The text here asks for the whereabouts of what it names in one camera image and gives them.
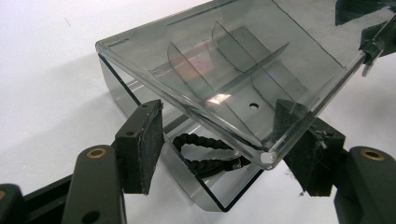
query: transparent lid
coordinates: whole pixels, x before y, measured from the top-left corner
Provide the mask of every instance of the transparent lid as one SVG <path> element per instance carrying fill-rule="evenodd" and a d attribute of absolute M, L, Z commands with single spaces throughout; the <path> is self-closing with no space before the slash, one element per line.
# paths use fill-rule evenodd
<path fill-rule="evenodd" d="M 386 3 L 353 2 L 213 1 L 96 47 L 271 169 L 362 64 L 362 34 L 375 33 L 394 14 Z"/>

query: white table surface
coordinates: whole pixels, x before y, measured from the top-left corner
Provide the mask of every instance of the white table surface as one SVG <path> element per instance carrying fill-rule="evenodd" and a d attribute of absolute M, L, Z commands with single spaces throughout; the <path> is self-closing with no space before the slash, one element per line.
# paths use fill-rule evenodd
<path fill-rule="evenodd" d="M 203 2 L 0 1 L 0 183 L 30 193 L 70 175 L 83 149 L 111 144 L 126 118 L 107 90 L 95 42 Z M 379 59 L 368 77 L 360 70 L 322 112 L 346 135 L 345 148 L 396 157 L 395 59 Z M 150 195 L 125 199 L 130 223 L 337 223 L 333 197 L 301 192 L 281 163 L 230 212 L 209 213 L 159 162 Z"/>

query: braided black cord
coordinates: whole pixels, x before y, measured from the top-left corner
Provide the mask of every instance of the braided black cord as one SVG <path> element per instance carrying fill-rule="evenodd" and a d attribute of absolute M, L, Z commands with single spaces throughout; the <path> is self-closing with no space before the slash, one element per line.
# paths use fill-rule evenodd
<path fill-rule="evenodd" d="M 195 133 L 192 134 L 183 133 L 182 135 L 176 137 L 173 140 L 173 144 L 175 145 L 175 147 L 179 152 L 181 152 L 181 148 L 185 144 L 188 145 L 193 144 L 198 147 L 211 147 L 213 149 L 233 150 L 221 140 L 198 136 Z M 243 166 L 250 164 L 250 161 L 242 156 L 238 158 L 232 158 L 231 160 L 228 161 L 222 161 L 222 160 L 190 161 L 186 159 L 186 162 L 190 164 L 192 169 L 201 178 L 207 178 L 212 175 L 216 175 L 221 171 L 231 171 L 237 168 L 242 168 Z"/>

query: black cable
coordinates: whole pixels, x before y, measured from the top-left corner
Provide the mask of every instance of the black cable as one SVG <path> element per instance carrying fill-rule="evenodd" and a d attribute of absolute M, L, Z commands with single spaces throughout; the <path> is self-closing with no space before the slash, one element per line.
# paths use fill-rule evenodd
<path fill-rule="evenodd" d="M 192 134 L 183 133 L 182 135 L 176 137 L 173 140 L 173 144 L 180 153 L 181 153 L 181 148 L 186 144 L 188 145 L 193 144 L 198 147 L 211 147 L 213 149 L 233 150 L 221 140 L 198 136 L 195 133 Z M 186 162 L 190 164 L 192 169 L 201 178 L 207 178 L 212 175 L 216 175 L 222 171 L 232 171 L 232 170 L 240 169 L 250 164 L 250 161 L 243 156 L 230 158 L 224 161 L 223 160 L 190 161 L 186 159 Z"/>

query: white background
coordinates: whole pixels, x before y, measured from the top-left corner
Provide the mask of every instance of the white background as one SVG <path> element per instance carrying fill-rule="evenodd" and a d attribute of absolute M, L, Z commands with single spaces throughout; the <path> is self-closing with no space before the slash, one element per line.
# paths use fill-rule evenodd
<path fill-rule="evenodd" d="M 23 194 L 70 175 L 87 147 L 111 144 L 126 120 L 107 91 L 96 41 L 205 0 L 0 1 L 0 183 Z M 321 114 L 345 148 L 396 157 L 396 56 L 361 70 Z M 281 163 L 226 214 L 196 206 L 161 162 L 150 195 L 127 195 L 130 223 L 336 223 L 332 198 L 300 196 Z"/>

